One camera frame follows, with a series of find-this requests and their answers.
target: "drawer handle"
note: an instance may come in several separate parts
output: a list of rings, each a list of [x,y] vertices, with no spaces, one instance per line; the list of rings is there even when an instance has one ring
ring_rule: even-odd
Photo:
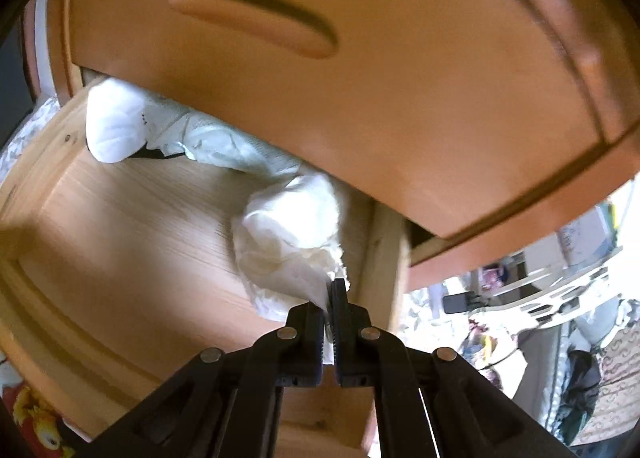
[[[312,59],[338,50],[337,35],[323,18],[282,0],[169,0],[193,18],[246,32]]]

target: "metal screw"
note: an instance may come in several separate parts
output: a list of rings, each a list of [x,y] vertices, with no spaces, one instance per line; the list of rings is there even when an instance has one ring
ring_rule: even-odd
[[[289,341],[291,339],[295,339],[298,336],[298,331],[291,326],[283,326],[276,333],[278,339],[282,339],[284,341]]]
[[[455,360],[456,357],[458,356],[458,354],[453,348],[447,348],[446,346],[443,346],[442,348],[438,348],[436,350],[436,355],[441,361],[445,361],[445,362],[451,362]]]
[[[373,326],[367,326],[360,330],[360,336],[367,341],[376,341],[380,339],[380,330]]]
[[[222,351],[217,348],[207,348],[200,353],[200,360],[207,364],[210,362],[218,362],[220,357],[222,357]]]

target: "crumpled white fabric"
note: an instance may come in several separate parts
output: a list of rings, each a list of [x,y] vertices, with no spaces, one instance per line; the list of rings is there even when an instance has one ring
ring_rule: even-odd
[[[120,162],[145,143],[162,154],[268,177],[295,174],[299,159],[226,122],[130,83],[110,78],[89,90],[89,151],[100,162]]]
[[[328,312],[327,284],[346,278],[340,213],[329,178],[305,174],[251,196],[233,222],[236,263],[249,298],[266,319],[285,321],[306,301]]]

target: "wooden cabinet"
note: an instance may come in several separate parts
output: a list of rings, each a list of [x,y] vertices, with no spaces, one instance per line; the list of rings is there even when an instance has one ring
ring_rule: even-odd
[[[68,8],[73,63],[222,118],[442,238],[513,204],[602,140],[570,60],[525,0],[69,0]],[[265,40],[247,31],[245,19],[260,28],[251,9],[271,16],[263,25],[283,40],[295,32],[279,20],[315,19],[324,32],[309,26],[335,49],[313,58]]]
[[[352,298],[394,328],[405,290],[549,234],[640,169],[626,4],[49,0],[54,82],[75,96],[0,188],[0,345],[96,434],[201,348],[274,327],[243,295],[227,229],[261,182],[180,160],[98,164],[80,67],[333,175]],[[411,257],[404,217],[434,235]],[[285,424],[283,441],[359,454],[370,405],[331,383],[291,393],[284,422],[307,432]]]

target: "cartoon character print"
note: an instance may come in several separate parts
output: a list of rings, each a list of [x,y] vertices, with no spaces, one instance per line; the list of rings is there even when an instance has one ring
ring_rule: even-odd
[[[10,366],[5,361],[1,366],[5,368],[7,365]],[[0,369],[0,379],[6,378],[3,375],[7,373],[4,372]],[[71,458],[75,451],[62,441],[57,426],[60,417],[19,375],[9,375],[12,380],[0,380],[2,402],[36,458]]]

